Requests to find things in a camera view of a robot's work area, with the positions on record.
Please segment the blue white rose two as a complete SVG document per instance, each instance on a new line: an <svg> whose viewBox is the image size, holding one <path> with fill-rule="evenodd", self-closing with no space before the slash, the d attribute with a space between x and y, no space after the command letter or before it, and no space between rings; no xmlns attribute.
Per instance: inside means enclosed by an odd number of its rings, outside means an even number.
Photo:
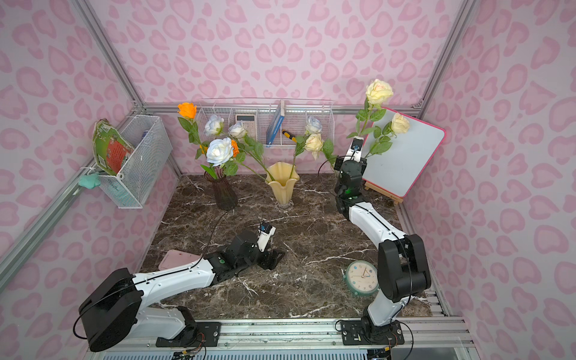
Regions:
<svg viewBox="0 0 576 360"><path fill-rule="evenodd" d="M289 173L289 178L291 179L293 174L296 172L296 159L300 154L306 152L305 150L305 141L311 134L321 134L323 130L323 126L319 119L309 116L306 119L305 126L304 126L304 135L297 136L298 142L295 144L295 151L292 156L292 166Z"/></svg>

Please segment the orange rose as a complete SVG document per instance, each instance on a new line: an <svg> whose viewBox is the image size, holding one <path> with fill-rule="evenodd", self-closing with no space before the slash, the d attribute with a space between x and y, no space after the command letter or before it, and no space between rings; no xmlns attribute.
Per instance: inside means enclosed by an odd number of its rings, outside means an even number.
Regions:
<svg viewBox="0 0 576 360"><path fill-rule="evenodd" d="M207 146L200 139L199 125L195 120L197 107L193 103L180 103L178 105L178 114L178 122L187 132L189 143L196 145L197 149L199 148L199 144Z"/></svg>
<svg viewBox="0 0 576 360"><path fill-rule="evenodd" d="M233 140L231 141L231 145L232 145L232 156L233 156L234 158L236 158L236 157L238 156L238 154L239 154L238 144L237 144L237 142L233 139Z"/></svg>

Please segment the blue white rose three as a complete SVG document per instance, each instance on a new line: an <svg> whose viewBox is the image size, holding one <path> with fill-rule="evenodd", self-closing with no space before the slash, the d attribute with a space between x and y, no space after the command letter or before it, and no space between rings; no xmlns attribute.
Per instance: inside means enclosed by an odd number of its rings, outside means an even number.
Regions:
<svg viewBox="0 0 576 360"><path fill-rule="evenodd" d="M246 158L252 158L265 171L266 177L261 175L260 178L266 181L267 166L264 164L263 144L252 139L239 123L235 123L229 128L228 135L238 144L239 154L235 157L236 162L249 169L252 173L259 175L254 169L245 164Z"/></svg>

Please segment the orange tulip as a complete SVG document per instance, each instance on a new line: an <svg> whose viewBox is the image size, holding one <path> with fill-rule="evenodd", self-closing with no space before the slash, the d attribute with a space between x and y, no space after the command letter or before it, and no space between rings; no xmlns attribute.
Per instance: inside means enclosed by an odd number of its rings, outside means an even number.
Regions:
<svg viewBox="0 0 576 360"><path fill-rule="evenodd" d="M208 148L209 147L207 145L199 144L199 148L196 150L195 158L199 159L201 156L206 156Z"/></svg>

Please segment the blue white rose one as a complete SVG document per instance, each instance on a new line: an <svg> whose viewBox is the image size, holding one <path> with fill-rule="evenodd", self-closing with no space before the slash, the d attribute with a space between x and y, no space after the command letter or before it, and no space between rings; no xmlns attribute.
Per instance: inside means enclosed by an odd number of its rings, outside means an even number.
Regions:
<svg viewBox="0 0 576 360"><path fill-rule="evenodd" d="M208 117L205 123L204 134L207 137L217 137L222 134L224 129L224 118L219 115L212 114Z"/></svg>

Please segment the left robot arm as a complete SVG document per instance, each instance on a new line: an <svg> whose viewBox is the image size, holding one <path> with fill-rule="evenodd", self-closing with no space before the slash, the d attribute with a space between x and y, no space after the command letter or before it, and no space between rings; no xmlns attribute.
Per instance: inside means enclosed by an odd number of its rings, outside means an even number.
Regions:
<svg viewBox="0 0 576 360"><path fill-rule="evenodd" d="M103 352L134 338L154 339L156 347L216 346L219 323L198 323L185 306L165 310L153 304L220 284L253 265L275 269L285 253L270 248L274 234L273 226L263 225L258 232L242 231L228 246L188 264L150 273L132 274L126 268L113 271L79 306L77 321L83 326L88 348Z"/></svg>

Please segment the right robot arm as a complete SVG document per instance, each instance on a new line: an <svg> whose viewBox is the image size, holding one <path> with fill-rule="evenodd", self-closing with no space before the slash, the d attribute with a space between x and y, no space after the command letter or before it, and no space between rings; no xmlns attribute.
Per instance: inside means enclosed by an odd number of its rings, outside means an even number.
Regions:
<svg viewBox="0 0 576 360"><path fill-rule="evenodd" d="M419 235L407 235L392 226L362 195L363 157L338 156L335 199L337 210L356 225L378 250L375 300L367 307L363 321L367 328L390 326L411 298L431 286L431 272L425 245Z"/></svg>

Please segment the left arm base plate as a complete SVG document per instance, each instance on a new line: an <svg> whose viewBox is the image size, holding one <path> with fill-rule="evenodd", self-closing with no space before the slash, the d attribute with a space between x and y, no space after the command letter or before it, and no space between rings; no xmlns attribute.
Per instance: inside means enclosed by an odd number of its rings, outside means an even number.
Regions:
<svg viewBox="0 0 576 360"><path fill-rule="evenodd" d="M221 326L221 322L196 322L194 325L186 325L173 339L158 337L155 346L187 349L195 349L199 345L216 347L221 334Z"/></svg>

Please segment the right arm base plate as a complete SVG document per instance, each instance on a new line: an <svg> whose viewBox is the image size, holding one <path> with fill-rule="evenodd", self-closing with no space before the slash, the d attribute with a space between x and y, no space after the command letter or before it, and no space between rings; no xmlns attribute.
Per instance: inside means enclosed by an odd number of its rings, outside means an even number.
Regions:
<svg viewBox="0 0 576 360"><path fill-rule="evenodd" d="M344 346L383 345L396 347L404 345L404 333L399 321L388 325L375 326L370 319L363 316L357 320L339 319L334 329L341 335Z"/></svg>

